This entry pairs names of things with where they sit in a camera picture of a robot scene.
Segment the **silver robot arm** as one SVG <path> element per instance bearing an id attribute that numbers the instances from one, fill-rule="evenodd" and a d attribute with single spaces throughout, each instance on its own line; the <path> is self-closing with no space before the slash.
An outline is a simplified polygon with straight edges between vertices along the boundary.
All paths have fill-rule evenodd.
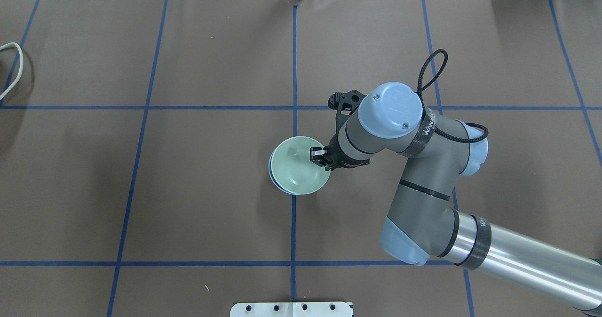
<path id="1" fill-rule="evenodd" d="M 406 163 L 385 218 L 380 245 L 411 265 L 432 256 L 466 270 L 477 270 L 564 302 L 587 316 L 601 315 L 601 261 L 589 259 L 505 229 L 450 205 L 461 176 L 475 174 L 487 159 L 488 128 L 438 115 L 424 104 L 424 73 L 438 49 L 420 69 L 416 90 L 384 83 L 368 95 L 357 90 L 330 96 L 337 111 L 336 131 L 326 146 L 310 148 L 310 161 L 333 171 L 368 165 L 389 150 Z"/>

